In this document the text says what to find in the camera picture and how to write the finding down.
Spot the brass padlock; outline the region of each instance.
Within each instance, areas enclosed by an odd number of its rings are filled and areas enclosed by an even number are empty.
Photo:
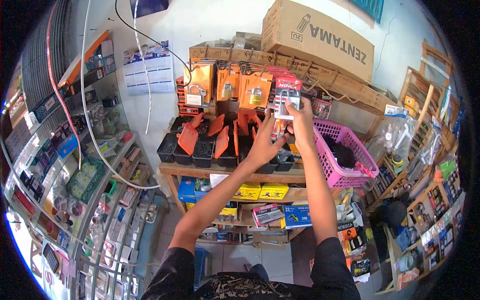
[[[262,89],[259,87],[256,87],[251,91],[250,104],[260,105],[261,103],[262,103]]]
[[[197,88],[197,93],[192,92],[192,88]],[[202,89],[200,86],[196,84],[190,85],[188,88],[188,93],[185,95],[185,100],[187,104],[190,105],[202,105],[204,103],[204,97],[206,95],[206,91]]]
[[[222,98],[230,99],[232,98],[233,91],[235,88],[232,86],[230,83],[226,83],[223,85],[223,90],[222,90]]]

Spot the silver padlock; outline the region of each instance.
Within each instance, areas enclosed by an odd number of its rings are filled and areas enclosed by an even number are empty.
[[[193,87],[197,88],[197,93],[196,94],[194,94],[192,92]],[[188,93],[185,97],[186,103],[190,104],[190,105],[200,105],[201,106],[204,103],[204,97],[205,97],[206,94],[207,94],[207,92],[204,89],[202,89],[200,86],[198,86],[196,84],[192,84],[188,88]]]
[[[226,83],[223,85],[223,90],[222,90],[222,98],[227,98],[230,99],[232,98],[233,91],[235,88],[232,86],[230,83]]]

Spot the pink plastic basket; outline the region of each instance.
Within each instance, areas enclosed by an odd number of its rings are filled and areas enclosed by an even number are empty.
[[[318,156],[324,168],[325,178],[330,188],[356,188],[362,186],[368,175],[359,170],[347,171],[335,160],[330,148],[325,143],[322,134],[328,134],[335,142],[340,142],[343,146],[353,151],[356,161],[370,169],[374,176],[378,175],[378,167],[373,161],[367,149],[362,145],[358,137],[347,126],[337,124],[326,120],[313,120],[313,132],[315,146],[317,147]]]

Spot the black cable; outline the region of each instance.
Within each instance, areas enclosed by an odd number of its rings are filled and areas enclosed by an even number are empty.
[[[154,39],[152,39],[152,38],[149,37],[148,35],[146,35],[146,34],[144,34],[143,32],[141,32],[140,30],[136,30],[135,28],[133,28],[133,27],[131,27],[130,25],[128,25],[127,22],[125,22],[125,21],[120,17],[119,11],[117,10],[117,1],[118,1],[118,0],[115,0],[115,12],[117,13],[117,16],[120,18],[120,20],[121,20],[125,25],[127,25],[130,29],[138,32],[139,34],[145,36],[146,38],[151,39],[152,41],[154,41],[154,42],[156,42],[157,44],[159,44],[160,46],[162,46],[161,43],[155,41]],[[180,61],[183,63],[183,65],[185,66],[185,68],[187,68],[188,73],[190,74],[190,80],[188,81],[187,84],[184,84],[184,85],[180,85],[180,84],[179,84],[179,85],[177,85],[177,86],[179,86],[179,87],[186,87],[186,86],[188,86],[188,85],[190,84],[190,82],[192,82],[192,71],[190,71],[190,68],[189,68],[189,67],[187,66],[187,64],[186,64],[184,61],[182,61],[182,60],[180,59],[180,57],[178,57],[178,55],[175,54],[172,50],[170,50],[170,49],[168,49],[168,48],[165,48],[165,47],[163,47],[163,46],[162,46],[162,48],[163,48],[163,49],[166,49],[168,52],[170,52],[171,54],[173,54],[173,56],[175,56],[178,60],[180,60]]]

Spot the red wire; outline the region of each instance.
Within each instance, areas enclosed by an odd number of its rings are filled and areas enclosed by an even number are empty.
[[[60,96],[60,93],[58,92],[57,85],[55,84],[55,80],[53,79],[53,72],[52,72],[52,61],[50,58],[50,26],[52,24],[52,17],[53,17],[53,12],[55,11],[55,7],[57,6],[57,3],[53,5],[52,11],[50,13],[50,18],[48,20],[48,27],[47,27],[47,61],[48,61],[48,75],[50,77],[50,83],[52,83],[53,90],[55,91],[55,95],[57,95],[57,98],[60,101],[60,104],[63,108],[63,111],[65,112],[65,115],[67,116],[68,123],[70,124],[70,127],[72,128],[73,134],[75,134],[75,138],[77,139],[78,143],[78,153],[79,153],[79,159],[78,159],[78,169],[80,169],[80,166],[82,165],[82,149],[80,147],[80,138],[78,137],[78,133],[75,130],[75,126],[73,125],[72,118],[70,117],[70,113],[68,113],[67,106],[65,105],[65,102],[63,101],[63,98]]]

